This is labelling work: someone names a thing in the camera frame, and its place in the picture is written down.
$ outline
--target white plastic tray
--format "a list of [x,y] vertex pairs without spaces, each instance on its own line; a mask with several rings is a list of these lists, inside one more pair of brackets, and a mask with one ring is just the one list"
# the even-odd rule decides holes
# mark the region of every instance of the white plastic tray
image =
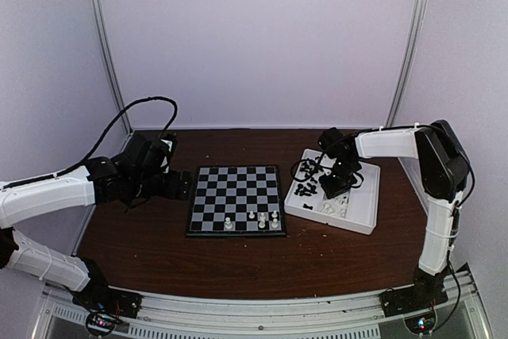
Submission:
[[[319,151],[307,149],[303,152],[302,159],[314,159],[320,155]],[[334,160],[325,156],[321,165],[332,167],[333,162]],[[284,201],[284,210],[287,214],[293,214],[300,218],[307,218],[337,228],[352,230],[353,232],[371,234],[377,222],[380,172],[378,166],[362,162],[362,169],[360,170],[360,174],[364,177],[362,186],[353,188],[346,194],[333,199],[325,197],[325,192],[319,183],[314,183],[317,184],[317,194],[312,196],[295,195],[294,192],[301,183],[293,180]],[[321,175],[323,175],[323,172],[314,175],[314,178],[318,181]],[[296,176],[303,178],[305,174],[299,172],[298,168]],[[324,209],[325,203],[329,205],[326,209]],[[303,208],[303,204],[312,206],[313,209]]]

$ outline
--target dark brown tabletop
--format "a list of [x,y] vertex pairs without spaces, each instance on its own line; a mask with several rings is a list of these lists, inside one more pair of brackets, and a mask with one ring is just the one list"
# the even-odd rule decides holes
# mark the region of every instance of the dark brown tabletop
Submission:
[[[172,169],[278,164],[286,194],[291,165],[318,148],[321,130],[178,131]],[[425,213],[396,159],[381,167],[377,226],[371,235],[287,215],[287,237],[186,238],[189,202],[153,198],[124,214],[97,208],[79,255],[98,262],[110,284],[138,291],[222,299],[344,295],[412,282]]]

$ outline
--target chessboard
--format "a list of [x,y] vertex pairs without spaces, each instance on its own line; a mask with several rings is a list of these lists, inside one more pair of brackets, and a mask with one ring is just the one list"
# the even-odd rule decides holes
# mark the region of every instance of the chessboard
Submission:
[[279,168],[199,168],[187,236],[285,237]]

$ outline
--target white chess piece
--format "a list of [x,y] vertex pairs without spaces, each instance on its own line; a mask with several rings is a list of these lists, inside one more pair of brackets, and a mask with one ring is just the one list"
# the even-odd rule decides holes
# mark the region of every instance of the white chess piece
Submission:
[[225,218],[225,224],[224,227],[226,229],[232,229],[233,223],[231,222],[231,218]]

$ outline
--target robotic arm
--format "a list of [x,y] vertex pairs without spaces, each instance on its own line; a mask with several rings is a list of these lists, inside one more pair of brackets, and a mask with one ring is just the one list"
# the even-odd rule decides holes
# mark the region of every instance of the robotic arm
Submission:
[[448,256],[458,234],[460,206],[471,165],[447,121],[408,128],[379,129],[343,136],[326,130],[318,141],[331,159],[329,175],[319,181],[328,198],[334,198],[357,183],[359,158],[408,157],[418,159],[425,189],[428,215],[423,252],[410,289],[387,291],[381,299],[386,316],[426,309],[446,302],[443,279]]
[[18,269],[65,286],[76,302],[89,310],[134,318],[139,295],[108,287],[106,278],[92,260],[56,252],[30,240],[13,225],[71,206],[89,206],[120,200],[128,209],[135,199],[152,196],[186,200],[191,188],[190,172],[169,168],[176,139],[154,139],[135,134],[125,151],[114,158],[98,157],[66,175],[0,183],[0,268]]

